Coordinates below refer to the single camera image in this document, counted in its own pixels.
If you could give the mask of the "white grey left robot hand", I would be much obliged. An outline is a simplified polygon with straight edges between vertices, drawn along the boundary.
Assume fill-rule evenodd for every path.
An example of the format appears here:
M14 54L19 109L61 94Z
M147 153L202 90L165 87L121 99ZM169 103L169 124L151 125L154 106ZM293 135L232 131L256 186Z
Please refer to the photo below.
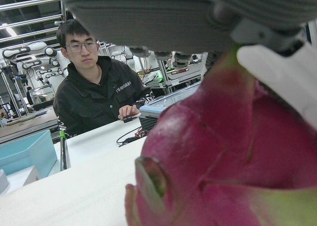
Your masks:
M225 52L317 125L317 50L302 29L317 0L62 0L96 38L137 55Z

